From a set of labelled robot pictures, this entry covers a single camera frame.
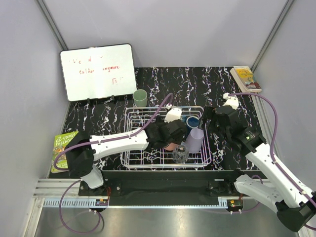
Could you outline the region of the pink plastic cup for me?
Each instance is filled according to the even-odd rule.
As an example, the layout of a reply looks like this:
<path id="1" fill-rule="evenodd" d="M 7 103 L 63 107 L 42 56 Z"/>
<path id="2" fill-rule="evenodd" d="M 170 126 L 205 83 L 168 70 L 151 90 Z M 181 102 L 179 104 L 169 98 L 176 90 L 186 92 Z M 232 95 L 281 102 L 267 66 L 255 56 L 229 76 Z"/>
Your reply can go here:
<path id="1" fill-rule="evenodd" d="M 164 149 L 165 149 L 166 151 L 173 151 L 176 147 L 177 147 L 177 144 L 175 144 L 175 143 L 169 143 L 166 147 L 164 147 Z"/>

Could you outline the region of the clear glass cup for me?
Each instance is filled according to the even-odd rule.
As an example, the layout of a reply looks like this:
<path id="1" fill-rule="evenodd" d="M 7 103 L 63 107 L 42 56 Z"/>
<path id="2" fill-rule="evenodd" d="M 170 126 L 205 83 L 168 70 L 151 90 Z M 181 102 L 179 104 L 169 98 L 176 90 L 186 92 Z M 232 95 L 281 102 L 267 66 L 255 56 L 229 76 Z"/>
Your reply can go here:
<path id="1" fill-rule="evenodd" d="M 184 164 L 189 157 L 188 149 L 185 145 L 179 145 L 172 152 L 172 159 L 175 163 Z"/>

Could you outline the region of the lilac plastic cup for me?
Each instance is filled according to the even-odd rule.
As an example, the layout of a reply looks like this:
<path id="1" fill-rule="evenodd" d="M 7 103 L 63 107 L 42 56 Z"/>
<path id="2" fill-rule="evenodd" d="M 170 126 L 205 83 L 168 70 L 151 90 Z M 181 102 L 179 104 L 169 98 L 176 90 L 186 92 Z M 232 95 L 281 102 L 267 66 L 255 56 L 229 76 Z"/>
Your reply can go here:
<path id="1" fill-rule="evenodd" d="M 200 151 L 202 142 L 203 142 L 203 130 L 199 128 L 193 128 L 190 131 L 185 141 L 185 145 L 189 153 L 195 154 Z"/>

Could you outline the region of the green plastic cup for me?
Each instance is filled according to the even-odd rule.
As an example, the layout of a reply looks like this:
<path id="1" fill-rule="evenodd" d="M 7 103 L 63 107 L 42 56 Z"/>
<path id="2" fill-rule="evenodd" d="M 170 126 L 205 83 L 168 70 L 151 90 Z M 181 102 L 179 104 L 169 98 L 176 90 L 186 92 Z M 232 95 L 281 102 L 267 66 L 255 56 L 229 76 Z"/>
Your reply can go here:
<path id="1" fill-rule="evenodd" d="M 143 89 L 138 89 L 133 93 L 133 101 L 136 107 L 147 106 L 147 92 Z"/>

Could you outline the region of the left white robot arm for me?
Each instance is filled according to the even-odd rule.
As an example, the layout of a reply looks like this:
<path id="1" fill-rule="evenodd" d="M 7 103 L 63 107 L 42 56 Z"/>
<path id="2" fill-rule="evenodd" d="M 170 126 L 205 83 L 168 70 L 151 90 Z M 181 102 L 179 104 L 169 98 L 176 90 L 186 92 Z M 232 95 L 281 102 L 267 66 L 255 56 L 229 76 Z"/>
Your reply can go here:
<path id="1" fill-rule="evenodd" d="M 157 119 L 142 128 L 107 136 L 78 133 L 65 148 L 70 178 L 79 178 L 97 196 L 107 188 L 101 170 L 94 162 L 106 156 L 148 149 L 162 149 L 170 144 L 181 144 L 187 127 L 181 119 L 165 122 Z"/>

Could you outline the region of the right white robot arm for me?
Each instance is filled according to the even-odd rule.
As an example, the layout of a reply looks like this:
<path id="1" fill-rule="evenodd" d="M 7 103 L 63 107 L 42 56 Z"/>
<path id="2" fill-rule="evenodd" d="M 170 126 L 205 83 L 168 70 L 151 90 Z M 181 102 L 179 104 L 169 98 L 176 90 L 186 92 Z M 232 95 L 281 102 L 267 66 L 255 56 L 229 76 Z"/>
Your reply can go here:
<path id="1" fill-rule="evenodd" d="M 273 184 L 269 188 L 245 172 L 232 171 L 224 180 L 228 195 L 247 195 L 272 210 L 293 232 L 301 230 L 316 214 L 316 193 L 304 185 L 278 159 L 263 135 L 240 121 L 232 106 L 204 108 L 200 127 L 221 135 L 231 148 L 245 156 Z"/>

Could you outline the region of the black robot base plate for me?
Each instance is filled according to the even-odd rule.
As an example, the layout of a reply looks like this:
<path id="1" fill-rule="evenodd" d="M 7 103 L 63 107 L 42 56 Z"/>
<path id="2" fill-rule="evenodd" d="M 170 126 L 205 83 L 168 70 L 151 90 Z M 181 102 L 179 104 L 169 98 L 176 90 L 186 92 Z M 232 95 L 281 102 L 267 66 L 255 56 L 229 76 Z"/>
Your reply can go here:
<path id="1" fill-rule="evenodd" d="M 251 170 L 224 171 L 102 171 L 104 184 L 96 189 L 89 188 L 82 181 L 79 185 L 80 196 L 122 197 L 129 194 L 152 193 L 198 193 L 210 194 L 235 193 L 233 181 L 239 176 L 255 174 Z"/>

